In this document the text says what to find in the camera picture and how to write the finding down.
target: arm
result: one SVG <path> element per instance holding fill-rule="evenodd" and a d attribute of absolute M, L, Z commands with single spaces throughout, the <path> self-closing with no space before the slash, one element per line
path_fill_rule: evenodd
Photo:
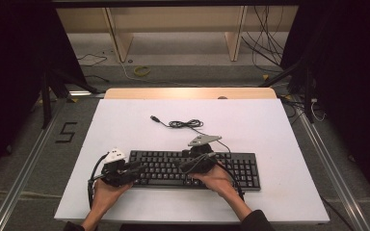
<path fill-rule="evenodd" d="M 206 174 L 193 173 L 190 176 L 201 180 L 207 188 L 218 193 L 229 204 L 237 218 L 242 221 L 242 230 L 274 230 L 262 211 L 251 211 L 231 186 L 227 173 L 220 167 L 214 166 Z"/>
<path fill-rule="evenodd" d="M 92 209 L 89 211 L 86 219 L 83 221 L 81 226 L 85 231 L 93 231 L 101 218 L 107 213 L 107 211 L 116 203 L 119 197 L 128 189 L 132 184 L 123 185 L 120 187 L 109 186 L 102 180 L 97 180 L 94 184 L 94 199 L 92 201 Z"/>

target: black sleeve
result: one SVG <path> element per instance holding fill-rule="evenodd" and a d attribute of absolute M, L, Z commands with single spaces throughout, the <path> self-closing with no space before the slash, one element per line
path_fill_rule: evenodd
<path fill-rule="evenodd" d="M 85 230 L 82 226 L 73 224 L 72 222 L 68 221 L 63 231 L 85 231 Z"/>
<path fill-rule="evenodd" d="M 275 231 L 261 210 L 251 212 L 242 220 L 242 231 Z"/>

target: white tabletop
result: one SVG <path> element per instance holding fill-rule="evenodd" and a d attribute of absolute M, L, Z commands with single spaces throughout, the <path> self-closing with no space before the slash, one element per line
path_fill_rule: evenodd
<path fill-rule="evenodd" d="M 113 147 L 130 150 L 180 151 L 198 133 L 171 129 L 152 121 L 203 121 L 200 132 L 222 136 L 232 152 L 254 152 L 261 191 L 245 200 L 271 222 L 330 221 L 283 107 L 278 99 L 103 99 L 55 215 L 82 220 L 89 211 L 87 181 L 97 160 Z M 214 151 L 226 151 L 212 142 Z M 132 223 L 236 223 L 225 201 L 209 190 L 131 189 L 103 220 Z"/>

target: keyboard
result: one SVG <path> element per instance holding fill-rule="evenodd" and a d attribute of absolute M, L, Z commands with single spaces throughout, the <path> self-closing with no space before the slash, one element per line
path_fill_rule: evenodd
<path fill-rule="evenodd" d="M 260 180 L 254 153 L 216 152 L 216 159 L 232 172 L 242 191 L 259 191 Z M 140 161 L 145 172 L 134 182 L 134 188 L 206 189 L 203 182 L 193 179 L 175 167 L 174 161 L 190 161 L 186 153 L 175 151 L 133 150 L 129 161 Z"/>

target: gray triangular tracker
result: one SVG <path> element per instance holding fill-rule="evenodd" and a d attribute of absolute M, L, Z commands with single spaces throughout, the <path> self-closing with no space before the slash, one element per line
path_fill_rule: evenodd
<path fill-rule="evenodd" d="M 207 136 L 207 135 L 199 135 L 195 139 L 193 139 L 188 146 L 201 146 L 211 141 L 220 140 L 221 136 Z"/>

